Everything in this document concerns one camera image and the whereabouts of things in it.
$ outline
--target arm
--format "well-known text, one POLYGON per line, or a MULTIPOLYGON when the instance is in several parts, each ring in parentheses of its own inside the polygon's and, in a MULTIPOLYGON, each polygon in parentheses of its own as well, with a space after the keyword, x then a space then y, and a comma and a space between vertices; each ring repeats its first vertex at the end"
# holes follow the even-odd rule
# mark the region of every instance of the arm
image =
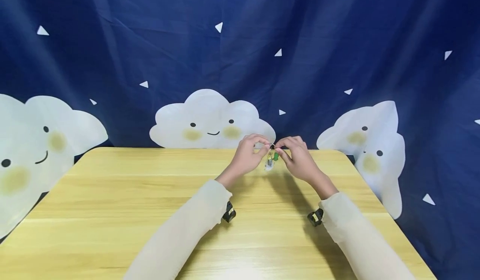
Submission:
POLYGON ((343 193, 320 202, 323 224, 359 280, 414 280, 397 253, 343 193))
POLYGON ((378 230, 320 171, 300 137, 281 139, 275 147, 292 175, 309 183, 324 200, 320 203, 323 224, 359 280, 415 279, 378 230), (281 149, 284 146, 290 149, 291 157, 281 149))
POLYGON ((219 224, 231 193, 209 180, 149 239, 124 280, 173 280, 198 241, 219 224))
POLYGON ((227 191, 240 176, 255 169, 270 148, 260 135, 243 138, 230 165, 210 180, 149 239, 130 265, 124 280, 174 280, 200 239, 219 224, 227 210, 227 191), (265 146, 255 153, 253 147, 265 146))

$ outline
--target fabric backdrop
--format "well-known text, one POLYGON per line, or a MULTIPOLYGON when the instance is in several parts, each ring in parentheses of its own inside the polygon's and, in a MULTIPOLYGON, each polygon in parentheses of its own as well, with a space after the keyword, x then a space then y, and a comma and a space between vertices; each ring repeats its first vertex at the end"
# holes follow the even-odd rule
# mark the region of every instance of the fabric backdrop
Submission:
POLYGON ((0 0, 0 236, 97 145, 348 154, 439 279, 480 278, 479 0, 0 0))

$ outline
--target left hand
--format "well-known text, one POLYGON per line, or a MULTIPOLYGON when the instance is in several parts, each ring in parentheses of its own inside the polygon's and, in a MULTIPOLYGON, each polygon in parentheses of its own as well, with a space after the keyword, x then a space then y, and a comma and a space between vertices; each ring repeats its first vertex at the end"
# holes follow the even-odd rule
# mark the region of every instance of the left hand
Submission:
POLYGON ((228 167, 217 177, 217 181, 229 188, 235 180, 252 172, 261 163, 268 153, 270 143, 267 138, 259 134, 246 135, 239 143, 233 160, 228 167), (262 143, 263 147, 255 153, 255 144, 262 143))

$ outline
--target sleeve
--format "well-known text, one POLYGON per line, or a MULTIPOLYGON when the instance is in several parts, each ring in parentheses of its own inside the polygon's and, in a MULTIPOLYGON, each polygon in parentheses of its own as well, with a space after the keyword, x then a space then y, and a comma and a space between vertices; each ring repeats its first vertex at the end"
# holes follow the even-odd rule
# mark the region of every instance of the sleeve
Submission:
POLYGON ((415 280, 378 230, 343 193, 320 202, 323 224, 359 280, 415 280))
POLYGON ((198 241, 221 222, 231 193, 209 180, 163 223, 130 265, 124 280, 174 280, 198 241))

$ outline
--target yellow cheek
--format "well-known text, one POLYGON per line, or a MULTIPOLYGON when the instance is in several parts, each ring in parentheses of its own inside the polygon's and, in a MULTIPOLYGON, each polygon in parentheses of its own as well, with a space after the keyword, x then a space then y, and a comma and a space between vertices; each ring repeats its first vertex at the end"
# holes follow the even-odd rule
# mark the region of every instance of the yellow cheek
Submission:
POLYGON ((7 169, 0 178, 0 195, 14 195, 25 189, 30 181, 30 172, 27 168, 16 166, 7 169))
POLYGON ((379 160, 372 154, 368 154, 363 160, 363 170, 370 173, 376 174, 380 171, 379 160))
POLYGON ((367 141, 367 136, 363 132, 355 131, 347 136, 347 141, 350 144, 361 146, 367 141))
POLYGON ((50 150, 62 152, 67 146, 67 139, 63 133, 54 131, 48 138, 48 145, 50 150))
POLYGON ((235 126, 228 126, 223 129, 222 133, 227 139, 239 139, 241 136, 241 129, 235 126))
POLYGON ((196 141, 197 139, 202 137, 202 133, 194 129, 185 129, 183 131, 183 137, 188 139, 189 141, 196 141))

